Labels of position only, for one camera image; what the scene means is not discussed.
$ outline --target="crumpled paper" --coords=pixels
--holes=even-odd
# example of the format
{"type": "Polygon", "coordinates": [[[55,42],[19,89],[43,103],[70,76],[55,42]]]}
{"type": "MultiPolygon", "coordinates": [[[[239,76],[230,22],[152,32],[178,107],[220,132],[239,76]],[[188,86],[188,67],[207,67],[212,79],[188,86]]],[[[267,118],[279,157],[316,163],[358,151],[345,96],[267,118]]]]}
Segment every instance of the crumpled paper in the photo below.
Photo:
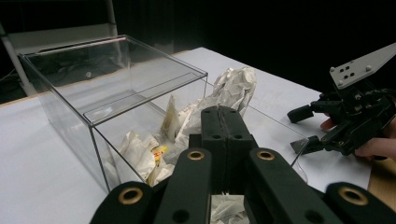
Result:
{"type": "Polygon", "coordinates": [[[192,109],[188,123],[181,130],[184,135],[201,133],[201,111],[213,105],[235,109],[243,117],[256,89],[257,79],[252,67],[228,68],[214,83],[211,95],[199,101],[192,109]]]}
{"type": "Polygon", "coordinates": [[[244,66],[239,69],[228,68],[216,79],[212,94],[187,106],[179,113],[186,117],[175,139],[175,147],[163,159],[176,164],[178,155],[188,147],[189,136],[201,133],[201,111],[210,106],[223,105],[237,110],[243,117],[248,103],[256,89],[257,79],[254,68],[244,66]]]}
{"type": "Polygon", "coordinates": [[[166,162],[160,158],[160,162],[154,167],[151,174],[148,176],[148,184],[150,186],[156,186],[161,181],[169,177],[175,169],[175,165],[166,164],[166,162]]]}
{"type": "Polygon", "coordinates": [[[166,108],[165,118],[161,126],[161,132],[171,143],[175,143],[175,138],[180,129],[180,121],[175,107],[175,96],[171,95],[166,108]]]}
{"type": "Polygon", "coordinates": [[[117,147],[117,151],[142,178],[147,179],[155,167],[155,159],[151,150],[158,145],[159,143],[152,135],[142,141],[137,134],[130,131],[125,134],[121,145],[117,147]]]}
{"type": "Polygon", "coordinates": [[[248,224],[243,195],[212,195],[211,224],[248,224]]]}

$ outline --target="white surface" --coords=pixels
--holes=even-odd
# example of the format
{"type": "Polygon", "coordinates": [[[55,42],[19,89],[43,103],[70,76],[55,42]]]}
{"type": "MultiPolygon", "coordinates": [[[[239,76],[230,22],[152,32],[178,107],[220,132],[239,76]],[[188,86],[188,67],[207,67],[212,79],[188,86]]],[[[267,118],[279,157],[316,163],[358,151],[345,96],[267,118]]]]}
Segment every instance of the white surface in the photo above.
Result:
{"type": "MultiPolygon", "coordinates": [[[[227,68],[245,65],[202,48],[177,57],[208,72],[210,83],[227,68]]],[[[317,100],[318,92],[260,70],[256,75],[250,106],[269,117],[254,120],[260,112],[251,108],[245,114],[247,126],[259,146],[279,150],[289,161],[293,152],[285,146],[290,140],[299,133],[321,134],[318,126],[325,118],[316,115],[290,124],[286,114],[317,100]]],[[[0,223],[89,223],[106,192],[50,126],[38,99],[0,105],[0,134],[0,223]]],[[[322,191],[337,181],[367,188],[370,166],[353,156],[323,151],[303,156],[300,164],[308,184],[322,191]]]]}
{"type": "Polygon", "coordinates": [[[0,223],[89,223],[106,192],[59,137],[38,98],[0,105],[0,223]]]}

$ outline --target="white tabletop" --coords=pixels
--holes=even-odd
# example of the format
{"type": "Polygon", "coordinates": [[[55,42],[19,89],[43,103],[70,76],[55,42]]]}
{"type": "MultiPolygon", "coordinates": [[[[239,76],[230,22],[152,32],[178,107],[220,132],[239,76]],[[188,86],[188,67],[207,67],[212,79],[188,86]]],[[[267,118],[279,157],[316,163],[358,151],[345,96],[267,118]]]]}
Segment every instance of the white tabletop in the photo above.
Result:
{"type": "MultiPolygon", "coordinates": [[[[208,72],[210,83],[227,68],[246,65],[204,48],[176,56],[208,72]]],[[[287,118],[290,110],[317,100],[319,92],[260,70],[256,75],[252,108],[283,124],[279,130],[290,128],[302,136],[323,135],[318,128],[326,119],[323,115],[299,124],[291,124],[287,118]]],[[[269,142],[259,129],[250,130],[259,146],[275,146],[267,146],[269,142]]],[[[0,134],[0,223],[89,223],[106,192],[51,127],[38,98],[0,105],[0,134]]],[[[271,141],[288,140],[279,133],[279,138],[271,141]]],[[[300,164],[308,175],[308,185],[321,191],[338,181],[367,189],[371,167],[354,156],[322,151],[302,156],[300,164]]]]}

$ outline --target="cable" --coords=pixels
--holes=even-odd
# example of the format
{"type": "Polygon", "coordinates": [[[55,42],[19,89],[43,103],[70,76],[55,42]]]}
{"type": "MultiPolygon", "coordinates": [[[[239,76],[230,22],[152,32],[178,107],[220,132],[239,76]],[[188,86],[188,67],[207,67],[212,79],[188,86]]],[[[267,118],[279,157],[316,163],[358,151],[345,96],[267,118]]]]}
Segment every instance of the cable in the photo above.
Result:
{"type": "Polygon", "coordinates": [[[301,149],[301,150],[298,152],[297,156],[294,158],[294,161],[291,163],[290,167],[292,168],[292,167],[294,166],[294,164],[296,164],[297,169],[299,169],[299,170],[303,173],[303,175],[304,175],[304,177],[305,177],[305,183],[308,183],[308,175],[307,175],[306,172],[303,170],[303,168],[301,168],[300,163],[297,161],[298,158],[299,158],[301,155],[303,155],[303,152],[304,152],[305,149],[306,149],[306,145],[308,144],[308,141],[306,141],[304,144],[305,144],[305,146],[303,147],[303,149],[301,149]]]}
{"type": "Polygon", "coordinates": [[[8,74],[6,74],[4,77],[2,77],[1,79],[0,79],[0,82],[1,81],[3,81],[6,77],[9,77],[10,75],[12,75],[12,73],[15,71],[15,68],[14,69],[12,69],[8,74]]]}

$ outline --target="black wall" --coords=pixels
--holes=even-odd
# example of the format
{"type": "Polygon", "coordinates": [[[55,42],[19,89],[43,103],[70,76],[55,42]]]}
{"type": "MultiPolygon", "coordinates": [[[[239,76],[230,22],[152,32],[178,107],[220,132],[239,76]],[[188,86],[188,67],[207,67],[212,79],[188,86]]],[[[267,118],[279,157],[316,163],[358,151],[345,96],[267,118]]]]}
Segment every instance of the black wall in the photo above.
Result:
{"type": "MultiPolygon", "coordinates": [[[[22,2],[0,1],[9,33],[106,22],[104,1],[22,2]]],[[[113,0],[121,35],[175,51],[205,47],[317,91],[332,90],[331,66],[396,42],[392,1],[358,3],[113,0]]],[[[396,89],[394,61],[370,77],[376,86],[396,89]]]]}

